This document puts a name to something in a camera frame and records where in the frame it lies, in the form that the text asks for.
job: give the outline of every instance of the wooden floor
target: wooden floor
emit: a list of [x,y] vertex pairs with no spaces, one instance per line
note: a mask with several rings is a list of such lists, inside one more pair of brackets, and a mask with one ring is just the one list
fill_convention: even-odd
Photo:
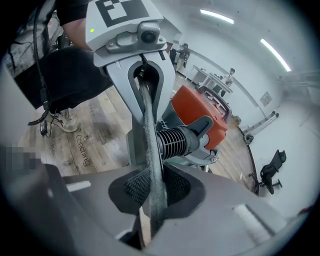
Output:
[[[177,74],[171,96],[181,87],[194,86]],[[66,133],[52,126],[49,138],[42,137],[40,126],[27,128],[21,140],[24,147],[35,148],[43,163],[57,166],[62,176],[103,172],[129,164],[126,134],[132,128],[132,117],[115,87],[81,103],[74,115],[80,121],[76,132]],[[210,165],[214,174],[243,184],[249,190],[253,180],[248,175],[253,166],[248,148],[233,119],[228,124],[226,138],[220,144],[219,159]],[[150,220],[141,214],[144,241],[150,241]]]

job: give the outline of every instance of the white wall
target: white wall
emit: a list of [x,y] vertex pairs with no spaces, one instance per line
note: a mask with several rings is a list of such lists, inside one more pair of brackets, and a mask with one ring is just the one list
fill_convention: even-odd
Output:
[[159,10],[163,17],[172,23],[181,33],[187,29],[187,21],[184,13],[179,11],[179,3],[171,2],[168,5],[164,0],[152,0],[153,4]]
[[284,217],[292,217],[312,205],[319,193],[320,108],[286,100],[277,112],[279,118],[254,136],[250,148],[259,180],[276,150],[285,150],[287,160],[272,179],[279,179],[283,188],[274,187],[273,195],[260,188],[260,196]]
[[[280,105],[283,99],[283,90],[276,79],[269,76],[259,65],[259,62],[248,56],[247,52],[233,43],[231,38],[225,37],[203,23],[192,21],[184,33],[183,42],[188,43],[191,50],[210,59],[223,70],[235,69],[234,78],[259,106],[255,107],[252,104],[246,94],[239,87],[237,88],[236,82],[232,85],[234,93],[227,98],[227,102],[232,107],[233,113],[241,117],[241,126],[250,126],[259,122]],[[193,65],[200,68],[207,67],[207,71],[215,70],[217,75],[222,74],[207,61],[192,55],[188,60],[186,70],[182,67],[180,71],[185,75]],[[268,92],[272,97],[272,101],[266,107],[260,102],[260,98],[265,92]]]
[[174,43],[176,35],[180,33],[180,31],[166,18],[164,18],[160,23],[160,29],[161,36],[163,36],[167,42],[172,44]]

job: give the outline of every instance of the person's arm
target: person's arm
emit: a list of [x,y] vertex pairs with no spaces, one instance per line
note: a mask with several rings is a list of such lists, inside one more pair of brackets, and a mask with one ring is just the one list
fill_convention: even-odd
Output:
[[76,46],[90,50],[86,44],[86,15],[89,0],[57,0],[56,12],[65,34]]

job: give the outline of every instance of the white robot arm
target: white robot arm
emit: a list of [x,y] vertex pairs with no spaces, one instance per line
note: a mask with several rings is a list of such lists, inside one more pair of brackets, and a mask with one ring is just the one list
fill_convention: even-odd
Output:
[[170,101],[175,71],[160,35],[163,16],[150,0],[94,0],[88,4],[85,40],[94,64],[110,77],[135,120],[144,105],[135,78],[144,72],[158,121]]

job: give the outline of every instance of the black office chair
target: black office chair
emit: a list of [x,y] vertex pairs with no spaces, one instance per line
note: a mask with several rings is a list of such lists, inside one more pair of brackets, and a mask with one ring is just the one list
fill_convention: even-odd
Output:
[[279,150],[277,150],[271,162],[265,165],[264,167],[262,167],[262,170],[260,171],[261,182],[258,182],[257,177],[255,177],[253,173],[249,174],[249,177],[253,177],[253,179],[256,182],[256,186],[254,188],[255,193],[259,191],[258,190],[259,187],[263,188],[264,186],[266,186],[266,188],[269,190],[271,195],[273,195],[275,192],[274,191],[275,186],[280,186],[282,188],[282,184],[279,179],[277,183],[275,184],[272,183],[272,177],[279,172],[280,167],[286,160],[287,160],[286,152],[285,151],[279,152]]

